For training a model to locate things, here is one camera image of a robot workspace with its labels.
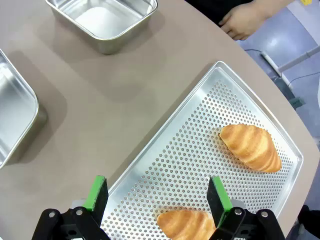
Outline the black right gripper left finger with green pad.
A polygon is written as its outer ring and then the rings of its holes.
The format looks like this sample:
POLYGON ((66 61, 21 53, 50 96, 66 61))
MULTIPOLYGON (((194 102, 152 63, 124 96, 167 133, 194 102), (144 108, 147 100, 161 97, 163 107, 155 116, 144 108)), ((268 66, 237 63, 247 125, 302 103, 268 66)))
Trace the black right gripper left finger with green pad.
POLYGON ((34 230, 33 240, 108 240, 101 229, 109 192, 107 180, 97 175, 87 199, 80 206, 60 213, 57 209, 45 209, 34 230))

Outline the person's left hand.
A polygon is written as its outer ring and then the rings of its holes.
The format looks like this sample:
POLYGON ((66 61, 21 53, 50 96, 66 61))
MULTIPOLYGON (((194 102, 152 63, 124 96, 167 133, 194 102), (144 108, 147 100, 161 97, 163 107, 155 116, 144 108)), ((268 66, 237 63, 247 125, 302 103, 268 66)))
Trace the person's left hand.
POLYGON ((270 17, 261 0, 233 7, 218 23, 233 40, 246 40, 270 17))

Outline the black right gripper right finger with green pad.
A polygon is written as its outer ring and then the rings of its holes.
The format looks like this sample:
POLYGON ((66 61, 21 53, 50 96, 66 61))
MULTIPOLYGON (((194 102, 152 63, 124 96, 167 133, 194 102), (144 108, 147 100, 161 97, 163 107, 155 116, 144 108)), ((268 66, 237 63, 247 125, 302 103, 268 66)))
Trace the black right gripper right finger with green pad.
POLYGON ((221 179, 209 179, 206 199, 216 230, 211 240, 284 240, 278 220, 270 209, 251 213, 243 202, 230 200, 221 179))

